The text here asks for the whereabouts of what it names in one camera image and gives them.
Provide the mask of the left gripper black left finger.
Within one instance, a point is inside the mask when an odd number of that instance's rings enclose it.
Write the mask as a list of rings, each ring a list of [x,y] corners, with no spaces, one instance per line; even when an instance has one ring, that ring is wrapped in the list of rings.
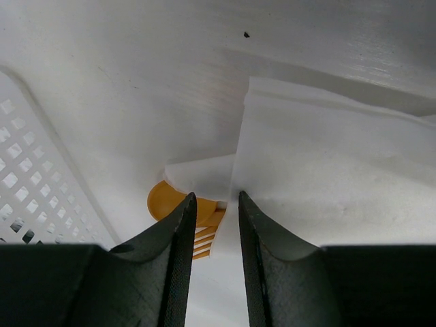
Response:
[[[2,326],[183,326],[197,199],[105,250],[2,245]]]

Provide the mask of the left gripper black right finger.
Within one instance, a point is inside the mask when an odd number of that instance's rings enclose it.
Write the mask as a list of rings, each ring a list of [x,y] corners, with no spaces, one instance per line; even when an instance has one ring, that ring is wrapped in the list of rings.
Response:
[[[245,192],[238,222],[251,326],[434,326],[435,247],[317,247]]]

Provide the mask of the orange plastic fork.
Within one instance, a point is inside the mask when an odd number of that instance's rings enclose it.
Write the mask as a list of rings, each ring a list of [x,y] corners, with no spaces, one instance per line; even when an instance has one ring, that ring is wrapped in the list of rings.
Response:
[[[193,260],[207,258],[218,230],[217,226],[197,228],[193,244]]]

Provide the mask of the orange plastic spoon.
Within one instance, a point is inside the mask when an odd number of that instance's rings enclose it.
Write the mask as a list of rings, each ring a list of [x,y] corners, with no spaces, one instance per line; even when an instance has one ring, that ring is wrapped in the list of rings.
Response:
[[[186,194],[175,190],[165,181],[161,181],[152,188],[147,199],[147,206],[151,216],[160,221],[167,217],[185,198]],[[210,217],[218,207],[218,203],[203,198],[197,198],[197,222],[198,228],[204,227],[203,221]]]

